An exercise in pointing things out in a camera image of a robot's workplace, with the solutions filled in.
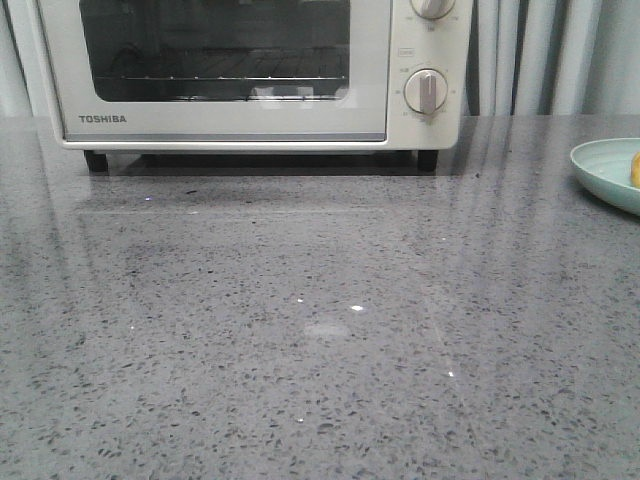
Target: banana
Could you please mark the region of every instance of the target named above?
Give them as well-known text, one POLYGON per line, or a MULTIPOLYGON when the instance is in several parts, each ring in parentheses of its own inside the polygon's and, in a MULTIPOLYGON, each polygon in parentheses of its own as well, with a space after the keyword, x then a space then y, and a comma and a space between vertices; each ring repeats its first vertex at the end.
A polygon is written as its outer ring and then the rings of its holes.
POLYGON ((631 162, 631 183, 640 188, 640 152, 635 154, 631 162))

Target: plate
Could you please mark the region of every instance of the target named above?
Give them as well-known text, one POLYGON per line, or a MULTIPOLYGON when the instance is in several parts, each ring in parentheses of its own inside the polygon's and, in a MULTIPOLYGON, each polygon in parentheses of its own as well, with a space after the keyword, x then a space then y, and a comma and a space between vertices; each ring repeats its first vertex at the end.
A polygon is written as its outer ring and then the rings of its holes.
POLYGON ((640 188, 631 185, 631 160, 640 138, 612 138, 583 143, 571 151, 578 181, 596 197, 640 215, 640 188))

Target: oven foot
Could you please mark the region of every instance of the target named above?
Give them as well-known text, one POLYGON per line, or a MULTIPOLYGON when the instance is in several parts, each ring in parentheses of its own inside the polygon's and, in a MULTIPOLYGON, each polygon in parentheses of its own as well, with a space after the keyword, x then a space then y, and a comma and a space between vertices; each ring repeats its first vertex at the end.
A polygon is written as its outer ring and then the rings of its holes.
POLYGON ((87 161, 87 167, 91 173, 104 173, 109 170, 107 155, 104 153, 96 153, 93 150, 84 151, 84 159, 87 161))
POLYGON ((418 170, 435 172, 438 165, 438 150, 418 150, 418 170))

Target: gray curtain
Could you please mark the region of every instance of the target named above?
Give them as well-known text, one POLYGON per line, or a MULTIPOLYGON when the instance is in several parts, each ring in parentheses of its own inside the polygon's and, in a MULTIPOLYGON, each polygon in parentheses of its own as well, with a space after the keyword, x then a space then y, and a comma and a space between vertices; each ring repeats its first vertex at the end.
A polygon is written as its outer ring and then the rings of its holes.
POLYGON ((638 18, 638 0, 477 0, 468 113, 640 113, 638 18))
POLYGON ((0 4, 0 116, 31 115, 24 75, 10 26, 8 8, 0 4))

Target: control knob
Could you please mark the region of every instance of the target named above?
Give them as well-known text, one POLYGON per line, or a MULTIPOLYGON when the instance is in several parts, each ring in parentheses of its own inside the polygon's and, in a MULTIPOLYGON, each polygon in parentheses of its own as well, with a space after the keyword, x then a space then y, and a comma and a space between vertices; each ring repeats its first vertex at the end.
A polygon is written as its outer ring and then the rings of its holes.
POLYGON ((447 98, 447 81, 436 70, 414 73, 404 87, 404 98, 412 110, 433 115, 447 98))
POLYGON ((455 0, 411 0, 413 9, 427 20, 444 17, 453 8, 455 0))

